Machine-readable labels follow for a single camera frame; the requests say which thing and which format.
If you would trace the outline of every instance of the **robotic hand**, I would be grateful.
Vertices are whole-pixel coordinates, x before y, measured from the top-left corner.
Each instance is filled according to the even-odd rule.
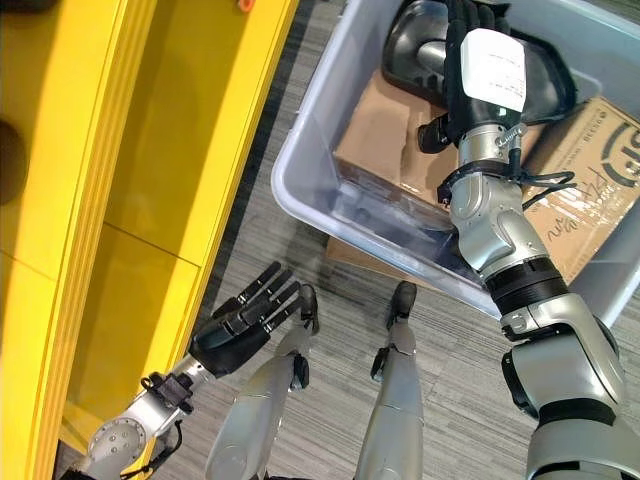
[[[306,387],[308,366],[302,355],[308,351],[309,336],[318,330],[315,291],[310,285],[292,282],[278,293],[292,276],[290,270],[280,272],[280,269],[281,265],[274,262],[237,297],[228,299],[218,308],[194,335],[189,353],[171,372],[166,375],[153,372],[142,379],[144,390],[123,413],[96,431],[89,442],[87,455],[62,479],[122,480],[139,473],[155,472],[180,446],[180,423],[193,411],[189,399],[198,387],[244,365],[269,341],[270,332],[298,309],[301,310],[300,320],[294,321],[293,328],[276,351],[276,358],[284,360],[277,364],[281,368],[272,369],[272,383],[258,381],[255,385],[254,381],[252,385],[254,390],[269,388],[273,386],[273,379],[285,379],[285,392],[289,387]],[[260,392],[259,396],[266,398],[270,393]],[[272,404],[265,404],[256,413],[258,417],[271,418],[269,425],[275,425],[277,429],[281,412],[275,411]],[[174,425],[178,430],[178,441],[174,446],[166,447],[141,469],[122,473],[140,457],[148,442],[167,434]],[[224,442],[234,434],[234,429],[227,428],[226,432],[226,437],[221,432],[219,440]],[[275,430],[269,432],[275,436]],[[256,430],[248,428],[246,433],[254,435]],[[262,439],[262,444],[265,442],[270,449],[267,438]]]
[[[527,478],[640,479],[640,439],[620,416],[625,380],[615,340],[569,292],[523,214],[522,183],[554,190],[571,179],[565,172],[556,178],[563,184],[546,183],[520,170],[524,51],[490,6],[447,6],[449,113],[423,127],[422,143],[458,147],[460,168],[439,197],[450,205],[460,252],[502,314],[504,334],[520,342],[502,369],[515,404],[539,420]]]

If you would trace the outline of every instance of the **yellow cabinet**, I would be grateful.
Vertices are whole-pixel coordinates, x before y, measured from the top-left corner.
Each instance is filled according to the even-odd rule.
[[[49,478],[59,436],[85,448],[182,356],[295,3],[2,14],[0,118],[28,167],[0,207],[2,478]]]

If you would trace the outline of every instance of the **cable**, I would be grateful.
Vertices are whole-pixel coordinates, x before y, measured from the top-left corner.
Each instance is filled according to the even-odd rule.
[[[575,177],[575,173],[571,171],[547,173],[544,175],[531,175],[520,167],[520,159],[522,150],[512,148],[509,150],[509,179],[520,185],[529,185],[531,187],[545,188],[545,190],[534,195],[522,204],[522,210],[526,210],[534,203],[542,200],[550,193],[564,190],[565,188],[573,188],[575,183],[569,183]]]
[[[181,423],[182,423],[182,420],[178,420],[176,421],[176,423],[174,423],[176,430],[178,431],[178,440],[176,441],[176,444],[172,448],[165,448],[164,450],[162,450],[156,458],[149,461],[149,463],[147,463],[144,467],[141,467],[138,470],[133,470],[132,472],[120,474],[120,480],[129,480],[130,478],[133,478],[136,475],[139,475],[141,473],[149,473],[150,471],[152,473],[151,475],[149,475],[149,477],[151,477],[154,473],[156,473],[158,468],[160,468],[160,466],[164,462],[166,462],[171,455],[176,453],[176,450],[178,450],[182,445],[182,428],[180,427]]]

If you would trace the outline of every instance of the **black glove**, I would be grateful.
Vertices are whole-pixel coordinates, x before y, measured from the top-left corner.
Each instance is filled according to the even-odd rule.
[[[302,319],[313,324],[314,332],[317,330],[313,287],[293,282],[276,295],[292,276],[290,270],[280,272],[280,267],[278,262],[271,264],[237,297],[216,309],[209,322],[193,336],[189,353],[216,378],[244,365],[269,341],[269,332],[300,308]]]
[[[437,153],[475,127],[497,123],[506,129],[520,122],[521,113],[494,103],[467,96],[462,84],[460,47],[467,33],[476,28],[496,30],[509,35],[510,28],[502,16],[496,16],[486,4],[471,0],[447,0],[449,28],[444,61],[444,93],[449,112],[420,127],[418,140],[423,152]]]

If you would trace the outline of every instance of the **plastic storage bin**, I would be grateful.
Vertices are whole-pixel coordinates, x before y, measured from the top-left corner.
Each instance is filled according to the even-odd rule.
[[[332,152],[380,63],[402,0],[351,0],[327,45],[272,172],[290,215],[499,316],[475,274],[451,252],[449,236],[338,177]],[[553,42],[572,69],[579,99],[602,94],[635,117],[640,97],[640,26],[580,0],[514,0],[514,28]],[[589,32],[585,36],[580,32]],[[611,325],[640,281],[640,228],[634,207],[571,287]]]

